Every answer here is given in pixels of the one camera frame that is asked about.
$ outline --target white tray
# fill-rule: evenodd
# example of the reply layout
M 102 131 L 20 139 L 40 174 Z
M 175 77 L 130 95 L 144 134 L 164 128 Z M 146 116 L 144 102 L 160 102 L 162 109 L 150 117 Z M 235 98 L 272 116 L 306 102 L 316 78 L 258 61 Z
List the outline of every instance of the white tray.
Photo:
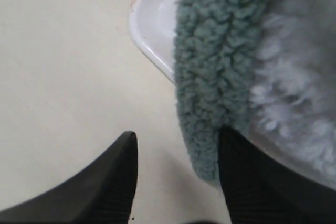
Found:
M 173 81 L 177 0 L 133 0 L 129 30 L 138 48 Z

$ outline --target white fluffy lining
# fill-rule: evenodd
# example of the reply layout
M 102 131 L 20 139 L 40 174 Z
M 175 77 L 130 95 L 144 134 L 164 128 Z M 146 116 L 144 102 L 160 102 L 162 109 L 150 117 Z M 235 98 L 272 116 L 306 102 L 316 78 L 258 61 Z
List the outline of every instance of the white fluffy lining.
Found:
M 273 0 L 263 28 L 256 130 L 336 181 L 336 0 Z

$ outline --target beige floor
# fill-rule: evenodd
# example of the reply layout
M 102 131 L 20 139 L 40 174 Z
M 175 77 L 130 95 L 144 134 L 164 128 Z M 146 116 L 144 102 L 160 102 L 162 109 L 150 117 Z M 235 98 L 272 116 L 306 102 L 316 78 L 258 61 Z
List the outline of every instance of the beige floor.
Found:
M 139 138 L 132 223 L 229 223 L 196 179 L 174 87 L 129 36 L 132 0 L 0 0 L 0 209 L 63 182 L 125 130 Z

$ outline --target white floor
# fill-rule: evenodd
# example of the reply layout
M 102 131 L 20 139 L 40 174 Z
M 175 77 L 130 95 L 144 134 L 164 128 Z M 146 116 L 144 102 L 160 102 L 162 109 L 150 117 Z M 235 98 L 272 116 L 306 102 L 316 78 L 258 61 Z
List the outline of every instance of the white floor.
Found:
M 229 223 L 196 179 L 173 84 L 133 44 L 132 0 L 0 0 L 0 209 L 71 177 L 125 130 L 139 138 L 131 223 Z

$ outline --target teal sherpa fabric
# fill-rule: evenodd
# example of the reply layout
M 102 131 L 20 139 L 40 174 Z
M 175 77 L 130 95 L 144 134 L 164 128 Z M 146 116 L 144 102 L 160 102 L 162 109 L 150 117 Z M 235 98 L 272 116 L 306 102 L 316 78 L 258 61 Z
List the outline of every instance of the teal sherpa fabric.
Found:
M 245 134 L 259 25 L 267 0 L 180 0 L 174 39 L 177 112 L 196 174 L 218 183 L 223 125 Z

